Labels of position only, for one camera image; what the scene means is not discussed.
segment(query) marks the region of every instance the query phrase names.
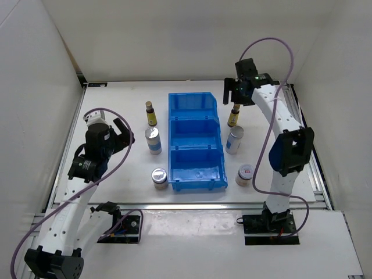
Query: bottle cap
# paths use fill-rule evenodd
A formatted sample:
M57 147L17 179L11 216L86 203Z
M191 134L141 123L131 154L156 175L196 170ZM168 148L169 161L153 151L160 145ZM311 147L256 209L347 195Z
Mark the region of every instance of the bottle cap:
M148 139L148 140L153 140L154 138L156 138L157 136L159 135L159 130L158 128L155 128L155 127L148 127L145 131L145 137Z
M151 177L153 182L161 184L167 180L167 172L165 169L158 167L152 171Z
M152 109L152 102L150 101L146 102L146 109Z
M235 103L234 106L232 107L232 109L239 110L240 109L240 105L238 103Z
M255 169L249 164L243 164L239 169L239 176L243 180L250 180L253 178L253 172Z

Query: small bottle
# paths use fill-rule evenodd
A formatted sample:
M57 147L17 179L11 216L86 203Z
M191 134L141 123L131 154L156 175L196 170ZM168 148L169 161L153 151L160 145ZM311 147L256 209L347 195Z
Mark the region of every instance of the small bottle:
M234 127L238 123L240 105L235 103L232 107L230 116L228 117L227 125Z
M150 101L146 102L146 112L147 112L147 121L149 122L149 125L156 126L158 121L156 121L155 111Z

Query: white wall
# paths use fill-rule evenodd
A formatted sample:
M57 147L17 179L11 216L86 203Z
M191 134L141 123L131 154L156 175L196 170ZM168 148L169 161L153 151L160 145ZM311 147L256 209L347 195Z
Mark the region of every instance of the white wall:
M340 0L295 89L336 209L372 278L372 1Z
M0 278L10 278L12 251L45 205L80 95L41 1L2 1Z
M43 0L88 81L222 79L249 43L293 47L298 74L336 0ZM247 54L282 79L277 42Z

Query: black mounting plate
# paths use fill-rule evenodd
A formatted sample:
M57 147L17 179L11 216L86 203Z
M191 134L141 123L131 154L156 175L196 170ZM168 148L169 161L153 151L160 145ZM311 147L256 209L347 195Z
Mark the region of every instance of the black mounting plate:
M129 215L123 221L123 227L126 229L126 232L124 234L118 234L114 237L106 237L98 241L98 243L136 244L138 243L140 222L140 216Z
M243 215L243 227L245 234L245 245L297 245L300 244L297 235L291 237L279 237L281 228L269 231L262 220L261 214ZM293 215L283 222L283 234L290 234L296 230L296 224Z

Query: tin can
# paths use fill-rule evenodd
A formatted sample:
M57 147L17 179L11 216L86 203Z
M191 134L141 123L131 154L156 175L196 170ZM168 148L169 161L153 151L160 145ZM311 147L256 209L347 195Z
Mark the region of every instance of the tin can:
M234 126L231 128L226 142L226 152L236 154L243 136L244 129L242 127Z
M160 134L157 128L148 127L145 131L145 137L151 154L162 153L162 143L160 142Z
M162 169L161 167L154 169L151 178L156 189L164 190L168 187L168 177L165 169Z
M250 185L252 183L251 181L254 171L255 169L253 168L253 166L249 164L243 164L239 168L237 176L235 176L235 182L242 187Z

